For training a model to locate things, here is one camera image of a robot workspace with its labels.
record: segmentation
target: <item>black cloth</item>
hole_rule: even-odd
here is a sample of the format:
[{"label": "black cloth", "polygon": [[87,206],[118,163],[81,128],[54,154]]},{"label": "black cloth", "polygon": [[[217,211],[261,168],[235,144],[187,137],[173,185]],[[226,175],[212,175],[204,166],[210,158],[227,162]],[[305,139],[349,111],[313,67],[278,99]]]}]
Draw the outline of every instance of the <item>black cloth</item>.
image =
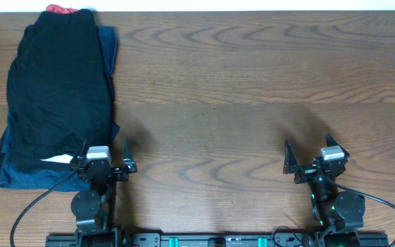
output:
[{"label": "black cloth", "polygon": [[[117,128],[111,122],[108,74],[115,50],[108,67],[99,35],[89,10],[43,12],[25,30],[8,74],[10,114],[0,141],[1,187],[50,188],[67,176],[68,165],[39,159],[77,154],[85,140],[91,146],[108,145],[113,139],[111,130]],[[116,49],[116,41],[111,47]],[[74,178],[60,191],[85,187]]]}]

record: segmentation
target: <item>white wall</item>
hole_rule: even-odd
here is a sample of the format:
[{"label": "white wall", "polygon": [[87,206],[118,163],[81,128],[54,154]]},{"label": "white wall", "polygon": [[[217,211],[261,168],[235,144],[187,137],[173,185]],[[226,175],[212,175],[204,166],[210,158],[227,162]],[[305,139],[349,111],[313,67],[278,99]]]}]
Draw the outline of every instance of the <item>white wall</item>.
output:
[{"label": "white wall", "polygon": [[50,3],[96,11],[395,10],[395,0],[1,0],[0,12],[40,12]]}]

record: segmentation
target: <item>red cloth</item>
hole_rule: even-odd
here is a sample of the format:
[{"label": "red cloth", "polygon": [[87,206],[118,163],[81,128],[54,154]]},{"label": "red cloth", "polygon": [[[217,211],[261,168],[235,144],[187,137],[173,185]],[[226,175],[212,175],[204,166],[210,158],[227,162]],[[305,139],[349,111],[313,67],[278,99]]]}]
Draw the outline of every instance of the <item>red cloth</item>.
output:
[{"label": "red cloth", "polygon": [[48,5],[46,10],[48,12],[53,12],[53,13],[58,13],[58,14],[70,14],[70,13],[77,12],[76,9],[60,7],[57,4],[50,4],[50,5]]}]

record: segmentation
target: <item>wooden table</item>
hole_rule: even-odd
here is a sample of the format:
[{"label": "wooden table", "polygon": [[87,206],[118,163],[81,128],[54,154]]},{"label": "wooden table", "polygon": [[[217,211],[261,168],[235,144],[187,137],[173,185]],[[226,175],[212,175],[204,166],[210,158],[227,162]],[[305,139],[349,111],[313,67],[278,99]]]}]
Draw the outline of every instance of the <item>wooden table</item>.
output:
[{"label": "wooden table", "polygon": [[[0,14],[5,84],[38,14]],[[331,132],[350,153],[337,181],[395,204],[395,12],[100,13],[117,28],[115,102],[139,172],[119,185],[116,222],[171,232],[270,232],[313,222],[307,185],[283,175],[284,140],[302,162]],[[0,189],[0,246],[43,190]],[[70,233],[74,193],[22,219],[18,246]],[[395,238],[395,211],[366,202],[366,231]]]}]

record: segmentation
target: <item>black cable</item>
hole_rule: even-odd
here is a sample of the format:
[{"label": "black cable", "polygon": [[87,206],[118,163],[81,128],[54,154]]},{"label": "black cable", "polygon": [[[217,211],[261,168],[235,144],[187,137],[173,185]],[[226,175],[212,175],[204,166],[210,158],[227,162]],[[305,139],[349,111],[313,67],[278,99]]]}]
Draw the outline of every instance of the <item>black cable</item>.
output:
[{"label": "black cable", "polygon": [[292,229],[290,229],[290,228],[287,227],[287,226],[279,226],[279,227],[275,228],[275,230],[272,232],[272,234],[271,234],[271,239],[274,241],[274,244],[275,244],[276,246],[282,247],[279,243],[277,243],[277,242],[275,241],[275,233],[277,232],[278,229],[281,229],[281,228],[289,229],[289,231],[291,231],[291,233],[294,235],[294,237],[301,243],[300,245],[297,245],[297,246],[294,246],[294,247],[302,246],[302,240],[294,233],[294,231],[293,231]]},{"label": "black cable", "polygon": [[[369,199],[375,200],[375,201],[377,201],[377,202],[380,202],[380,203],[382,203],[382,204],[385,204],[385,205],[387,205],[387,206],[392,207],[393,209],[395,209],[395,205],[392,204],[391,202],[387,202],[387,201],[382,200],[382,199],[380,199],[380,198],[377,198],[377,197],[375,197],[375,196],[371,196],[371,195],[368,195],[368,194],[366,194],[366,193],[363,193],[363,192],[360,192],[360,191],[355,191],[354,189],[350,189],[350,188],[347,188],[347,187],[345,187],[345,186],[338,185],[335,181],[331,180],[331,179],[328,178],[327,176],[324,176],[324,178],[325,178],[325,180],[326,180],[327,182],[329,182],[329,183],[332,184],[332,185],[335,185],[336,187],[338,187],[338,188],[340,188],[340,189],[343,189],[343,190],[345,190],[345,191],[351,191],[351,192],[353,192],[353,193],[359,194],[360,196],[367,197],[367,198],[369,198]],[[395,246],[395,239],[394,239],[394,241],[390,244],[390,247],[393,247],[393,246]]]},{"label": "black cable", "polygon": [[16,219],[16,221],[13,224],[12,227],[12,231],[10,232],[10,245],[11,247],[15,247],[14,245],[14,231],[16,230],[16,227],[18,226],[19,222],[21,221],[22,217],[25,215],[25,213],[27,213],[27,211],[34,206],[40,199],[44,198],[46,195],[48,195],[49,193],[53,192],[54,190],[56,190],[57,188],[59,188],[60,186],[62,186],[63,184],[65,184],[68,180],[70,180],[74,175],[76,175],[77,172],[73,172],[71,175],[69,175],[67,178],[65,178],[62,182],[58,183],[56,186],[52,187],[51,189],[49,189],[47,192],[43,193],[42,195],[40,195],[39,197],[37,197],[32,203],[30,203],[25,209],[24,211],[22,211],[22,213],[18,216],[18,218]]}]

